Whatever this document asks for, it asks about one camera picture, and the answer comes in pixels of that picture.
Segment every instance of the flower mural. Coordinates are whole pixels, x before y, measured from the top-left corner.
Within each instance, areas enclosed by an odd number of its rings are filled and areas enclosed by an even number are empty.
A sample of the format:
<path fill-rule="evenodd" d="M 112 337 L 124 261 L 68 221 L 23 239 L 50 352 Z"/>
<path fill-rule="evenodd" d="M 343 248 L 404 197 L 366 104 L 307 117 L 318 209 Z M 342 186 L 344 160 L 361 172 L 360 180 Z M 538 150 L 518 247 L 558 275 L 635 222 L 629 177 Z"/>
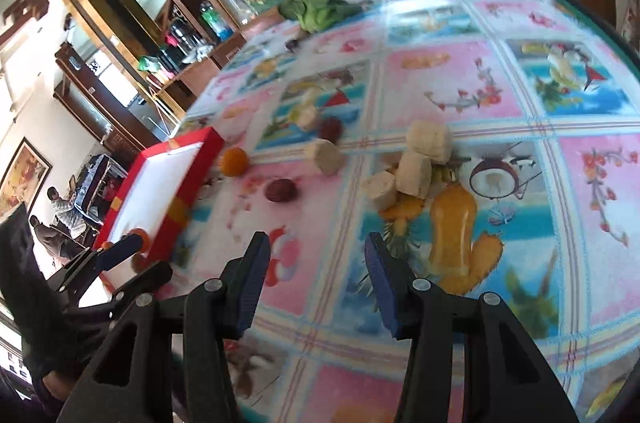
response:
<path fill-rule="evenodd" d="M 607 165 L 622 167 L 623 164 L 638 164 L 638 152 L 629 152 L 627 156 L 623 154 L 623 148 L 615 151 L 598 151 L 591 149 L 591 152 L 582 154 L 584 164 L 584 175 L 587 184 L 591 187 L 590 209 L 598 212 L 600 216 L 600 229 L 609 233 L 616 241 L 628 246 L 629 237 L 625 231 L 612 228 L 607 220 L 607 203 L 617 200 L 618 196 L 609 186 L 606 186 Z"/>
<path fill-rule="evenodd" d="M 478 68 L 478 80 L 484 82 L 483 88 L 479 88 L 475 92 L 459 89 L 458 99 L 454 103 L 436 101 L 431 91 L 425 91 L 424 95 L 431 103 L 437 105 L 440 110 L 454 108 L 459 114 L 469 107 L 489 107 L 500 103 L 502 101 L 500 96 L 502 89 L 495 85 L 494 77 L 491 76 L 491 67 L 483 67 L 482 58 L 476 58 L 475 63 Z"/>

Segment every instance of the table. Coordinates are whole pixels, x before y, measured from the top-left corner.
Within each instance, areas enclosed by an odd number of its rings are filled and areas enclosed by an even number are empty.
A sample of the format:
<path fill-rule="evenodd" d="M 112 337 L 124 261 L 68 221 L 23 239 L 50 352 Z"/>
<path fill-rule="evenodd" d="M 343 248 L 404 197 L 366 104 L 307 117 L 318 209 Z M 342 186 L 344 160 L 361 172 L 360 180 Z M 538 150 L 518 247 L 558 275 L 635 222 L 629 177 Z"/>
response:
<path fill-rule="evenodd" d="M 367 11 L 297 54 L 284 48 L 291 22 L 254 38 L 187 113 L 180 132 L 212 125 L 253 165 L 203 185 L 174 250 L 172 294 L 217 276 L 265 231 L 267 284 L 252 329 L 228 350 L 244 417 L 391 422 L 408 342 L 391 339 L 370 295 L 362 248 L 380 231 L 448 291 L 500 294 L 594 421 L 639 356 L 638 70 L 563 0 L 350 1 Z M 310 88 L 344 125 L 348 163 L 330 178 L 303 158 L 314 135 L 290 121 Z M 375 212 L 360 184 L 397 163 L 415 119 L 449 125 L 454 164 L 434 170 L 427 200 Z M 300 198 L 268 202 L 272 178 L 294 180 Z M 453 181 L 458 203 L 434 206 Z M 431 209 L 459 219 L 473 205 L 469 275 L 429 275 L 444 229 Z M 450 421 L 462 414 L 462 375 L 457 349 Z"/>

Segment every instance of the picture frame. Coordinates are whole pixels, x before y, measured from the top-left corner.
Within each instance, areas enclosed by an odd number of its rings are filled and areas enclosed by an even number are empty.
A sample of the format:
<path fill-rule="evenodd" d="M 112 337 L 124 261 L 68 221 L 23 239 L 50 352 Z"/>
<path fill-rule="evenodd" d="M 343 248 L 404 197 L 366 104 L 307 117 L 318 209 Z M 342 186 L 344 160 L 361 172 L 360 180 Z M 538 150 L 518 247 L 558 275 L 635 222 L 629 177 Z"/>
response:
<path fill-rule="evenodd" d="M 27 138 L 22 138 L 0 180 L 0 215 L 20 202 L 31 212 L 51 167 Z"/>

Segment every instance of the man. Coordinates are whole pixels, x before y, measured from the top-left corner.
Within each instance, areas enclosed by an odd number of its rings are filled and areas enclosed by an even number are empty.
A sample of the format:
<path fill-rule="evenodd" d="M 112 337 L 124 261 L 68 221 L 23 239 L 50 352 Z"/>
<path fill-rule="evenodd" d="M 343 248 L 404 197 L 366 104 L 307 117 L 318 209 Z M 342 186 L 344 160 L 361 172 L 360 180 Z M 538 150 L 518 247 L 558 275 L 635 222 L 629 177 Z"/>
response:
<path fill-rule="evenodd" d="M 64 233 L 51 226 L 45 226 L 35 215 L 29 218 L 29 224 L 33 226 L 36 239 L 45 247 L 52 257 L 65 257 L 73 259 L 84 251 L 84 247 L 68 238 Z"/>
<path fill-rule="evenodd" d="M 47 197 L 49 197 L 51 204 L 53 205 L 56 217 L 59 218 L 60 222 L 69 229 L 71 238 L 77 239 L 80 237 L 86 229 L 82 213 L 74 208 L 74 205 L 70 200 L 62 199 L 58 191 L 53 186 L 47 190 Z"/>

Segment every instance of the wall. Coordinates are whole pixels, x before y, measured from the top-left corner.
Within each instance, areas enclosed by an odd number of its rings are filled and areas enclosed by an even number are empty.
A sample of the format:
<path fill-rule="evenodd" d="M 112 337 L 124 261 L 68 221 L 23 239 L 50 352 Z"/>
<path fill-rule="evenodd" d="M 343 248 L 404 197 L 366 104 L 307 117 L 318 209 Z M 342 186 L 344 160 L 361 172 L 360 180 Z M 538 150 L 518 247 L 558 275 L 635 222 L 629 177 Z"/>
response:
<path fill-rule="evenodd" d="M 3 138 L 0 133 L 0 172 L 8 167 L 23 137 L 52 165 L 31 210 L 47 225 L 54 218 L 47 188 L 55 186 L 63 194 L 69 177 L 78 172 L 95 144 L 93 136 L 53 98 L 54 85 L 62 78 L 54 53 L 66 38 L 65 16 L 62 0 L 49 0 L 47 15 L 26 26 L 27 37 L 18 47 L 10 47 L 8 53 L 0 55 L 10 86 L 13 82 L 13 88 L 17 89 L 18 83 L 20 87 L 19 93 L 16 90 L 12 96 L 18 104 L 17 116 Z M 6 114 L 8 111 L 0 110 L 0 119 Z M 51 275 L 52 259 L 37 242 L 34 253 L 44 275 Z"/>
<path fill-rule="evenodd" d="M 67 190 L 69 177 L 79 170 L 94 147 L 95 139 L 51 96 L 43 83 L 38 82 L 31 98 L 0 144 L 0 168 L 4 170 L 8 167 L 23 137 L 52 165 L 31 210 L 33 215 L 48 225 L 53 221 L 54 212 L 46 196 L 47 188 L 55 186 L 60 193 Z M 51 259 L 44 248 L 39 248 L 36 257 L 43 273 L 49 275 L 47 271 L 50 271 Z"/>

